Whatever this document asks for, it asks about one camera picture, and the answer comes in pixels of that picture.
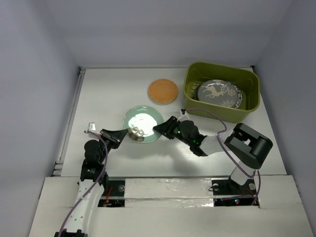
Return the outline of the mint green flower plate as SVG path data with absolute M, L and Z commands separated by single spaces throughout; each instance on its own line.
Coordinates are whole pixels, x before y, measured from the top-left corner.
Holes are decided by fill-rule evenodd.
M 153 127 L 164 122 L 161 113 L 151 106 L 140 105 L 130 109 L 123 119 L 123 128 L 134 142 L 148 144 L 158 140 L 160 133 Z

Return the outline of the grey deer plate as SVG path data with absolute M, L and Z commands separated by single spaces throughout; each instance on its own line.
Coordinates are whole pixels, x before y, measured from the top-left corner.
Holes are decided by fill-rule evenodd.
M 199 86 L 198 99 L 201 102 L 235 108 L 237 92 L 233 83 L 211 79 Z

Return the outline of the blue floral rim plate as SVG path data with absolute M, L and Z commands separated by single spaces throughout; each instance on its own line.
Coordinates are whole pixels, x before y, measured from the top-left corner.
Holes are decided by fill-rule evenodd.
M 235 108 L 238 109 L 243 103 L 243 95 L 242 91 L 235 84 L 233 84 L 233 86 L 237 92 L 237 101 L 235 103 Z

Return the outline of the dark teal blossom plate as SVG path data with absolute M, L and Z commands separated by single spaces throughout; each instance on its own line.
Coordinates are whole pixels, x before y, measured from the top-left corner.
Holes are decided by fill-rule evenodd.
M 199 86 L 197 86 L 196 89 L 194 90 L 194 96 L 193 96 L 193 98 L 194 98 L 195 100 L 197 100 L 197 101 L 199 100 L 199 99 L 198 99 L 198 90 L 199 90 Z

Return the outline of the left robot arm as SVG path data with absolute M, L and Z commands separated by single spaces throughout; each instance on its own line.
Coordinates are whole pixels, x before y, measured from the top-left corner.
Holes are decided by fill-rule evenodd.
M 110 188 L 106 172 L 108 154 L 117 149 L 128 133 L 127 129 L 110 131 L 102 129 L 96 133 L 86 130 L 94 136 L 84 145 L 84 160 L 81 166 L 78 194 L 75 204 L 65 217 L 56 237 L 88 237 L 94 211 L 102 195 Z

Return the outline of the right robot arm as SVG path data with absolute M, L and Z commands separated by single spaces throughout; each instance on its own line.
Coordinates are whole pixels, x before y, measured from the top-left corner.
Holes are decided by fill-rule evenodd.
M 225 152 L 236 165 L 226 185 L 234 194 L 245 188 L 246 182 L 262 167 L 273 147 L 269 138 L 244 123 L 238 123 L 231 132 L 224 126 L 216 135 L 206 136 L 199 132 L 193 121 L 180 121 L 172 116 L 154 126 L 153 130 L 169 140 L 178 139 L 198 157 L 207 157 L 219 150 Z

